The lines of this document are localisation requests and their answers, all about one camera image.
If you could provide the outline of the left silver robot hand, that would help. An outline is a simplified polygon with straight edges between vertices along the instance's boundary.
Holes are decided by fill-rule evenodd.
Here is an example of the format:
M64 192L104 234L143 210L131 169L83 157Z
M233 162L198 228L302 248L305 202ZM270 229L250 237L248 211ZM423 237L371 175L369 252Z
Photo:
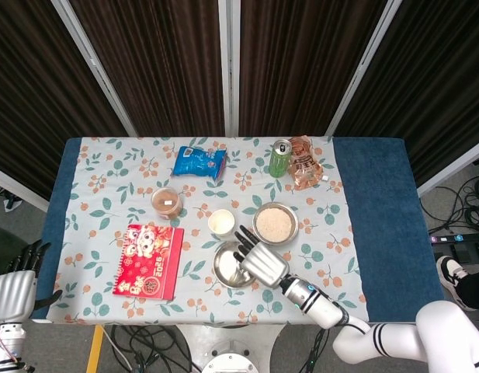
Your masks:
M34 311L49 307L62 297L63 291L56 290L48 298L36 299L40 268L50 246L41 239L26 246L0 274L0 324L24 322Z

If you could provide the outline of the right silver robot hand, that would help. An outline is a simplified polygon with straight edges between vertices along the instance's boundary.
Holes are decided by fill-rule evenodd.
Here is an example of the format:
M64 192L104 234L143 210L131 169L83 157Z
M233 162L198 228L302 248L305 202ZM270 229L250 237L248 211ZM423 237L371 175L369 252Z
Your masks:
M233 257L242 269L269 288L277 288L289 274L289 265L245 226L234 233L240 244Z

